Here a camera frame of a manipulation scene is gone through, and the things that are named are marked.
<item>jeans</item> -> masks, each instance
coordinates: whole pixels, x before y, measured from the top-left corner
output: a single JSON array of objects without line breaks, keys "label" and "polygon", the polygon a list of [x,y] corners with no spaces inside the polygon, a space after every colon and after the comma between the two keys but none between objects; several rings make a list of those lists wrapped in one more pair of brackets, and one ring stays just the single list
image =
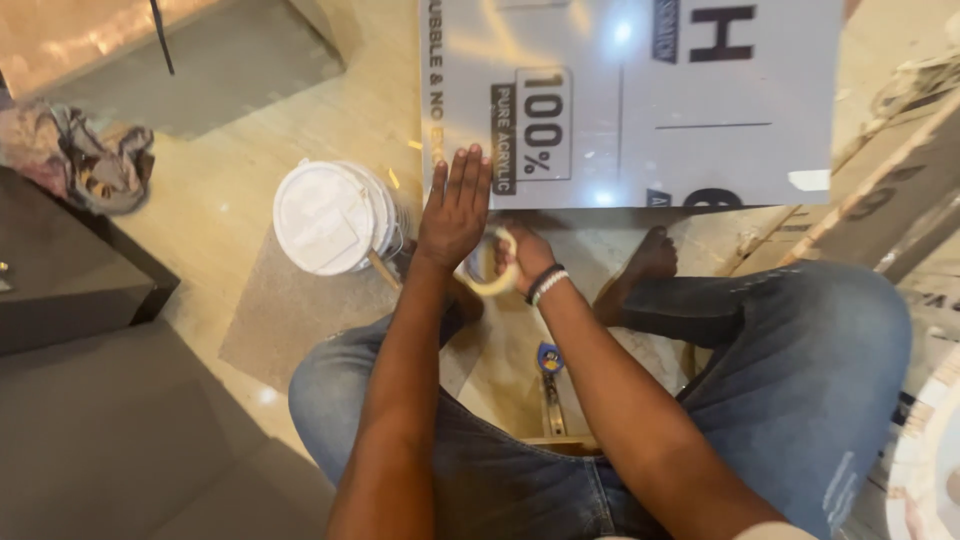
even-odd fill
[{"label": "jeans", "polygon": [[[740,278],[646,280],[621,320],[714,350],[678,402],[760,497],[829,538],[885,441],[909,360],[910,319],[894,287],[866,268],[821,261]],[[334,483],[389,322],[317,345],[290,383],[300,438]],[[459,327],[444,318],[442,345]],[[643,430],[643,418],[623,429]],[[434,494],[438,538],[668,537],[605,457],[523,444],[443,390]]]}]

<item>masking tape roll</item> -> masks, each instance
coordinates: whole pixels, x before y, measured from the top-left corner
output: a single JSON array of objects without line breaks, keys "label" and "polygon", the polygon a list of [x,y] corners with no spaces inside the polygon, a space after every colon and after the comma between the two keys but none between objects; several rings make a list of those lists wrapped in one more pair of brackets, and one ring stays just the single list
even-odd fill
[{"label": "masking tape roll", "polygon": [[[506,240],[510,244],[508,248],[508,253],[516,257],[516,239],[509,231],[503,227],[497,227],[493,230],[493,234],[501,239]],[[469,258],[473,257],[488,257],[489,250],[492,250],[493,246],[491,242],[480,242],[480,245],[477,246],[477,249],[474,250],[474,253],[471,253]],[[498,294],[503,294],[507,291],[513,290],[514,284],[516,284],[516,278],[520,273],[520,268],[517,266],[516,262],[511,262],[507,265],[506,271],[501,274],[496,280],[492,282],[478,282],[467,270],[467,261],[460,263],[460,266],[457,267],[455,276],[458,280],[463,282],[466,286],[470,287],[470,290],[479,294],[480,296],[496,296]]]}]

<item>hand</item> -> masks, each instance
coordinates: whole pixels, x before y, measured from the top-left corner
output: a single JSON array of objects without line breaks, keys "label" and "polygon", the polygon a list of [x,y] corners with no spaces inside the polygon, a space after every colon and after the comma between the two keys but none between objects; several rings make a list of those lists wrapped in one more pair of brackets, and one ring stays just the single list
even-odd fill
[{"label": "hand", "polygon": [[469,151],[457,150],[449,179],[446,169],[446,161],[439,161],[433,170],[414,256],[452,273],[477,247],[487,227],[492,176],[490,158],[483,157],[478,144]]},{"label": "hand", "polygon": [[530,285],[533,284],[534,280],[547,268],[556,264],[557,260],[553,257],[550,244],[533,231],[517,223],[507,224],[506,228],[516,240],[516,258],[508,253],[510,244],[505,240],[500,240],[493,252],[496,274],[497,276],[503,274],[507,265],[516,261],[520,266],[519,276],[516,279],[516,290],[523,296],[528,296]]}]

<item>black wristband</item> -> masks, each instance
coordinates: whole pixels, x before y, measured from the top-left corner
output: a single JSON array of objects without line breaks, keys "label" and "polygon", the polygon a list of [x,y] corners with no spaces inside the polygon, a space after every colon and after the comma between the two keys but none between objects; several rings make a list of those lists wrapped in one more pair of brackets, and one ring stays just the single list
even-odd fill
[{"label": "black wristband", "polygon": [[558,262],[555,262],[553,266],[547,268],[543,271],[542,274],[537,276],[534,282],[530,285],[530,290],[527,291],[527,298],[525,302],[527,306],[532,306],[534,304],[534,295],[537,294],[537,289],[543,285],[543,282],[547,281],[553,274],[565,270],[564,266]]}]

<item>wooden stick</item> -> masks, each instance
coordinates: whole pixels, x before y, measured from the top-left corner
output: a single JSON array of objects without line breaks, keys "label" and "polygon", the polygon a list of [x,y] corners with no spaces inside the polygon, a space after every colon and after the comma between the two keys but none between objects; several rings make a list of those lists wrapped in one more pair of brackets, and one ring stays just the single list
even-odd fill
[{"label": "wooden stick", "polygon": [[387,265],[384,264],[380,256],[376,254],[376,251],[370,250],[370,252],[367,253],[367,260],[370,261],[371,266],[376,268],[376,271],[383,276],[383,279],[387,281],[393,290],[400,290],[400,282],[396,280],[396,277],[390,272]]}]

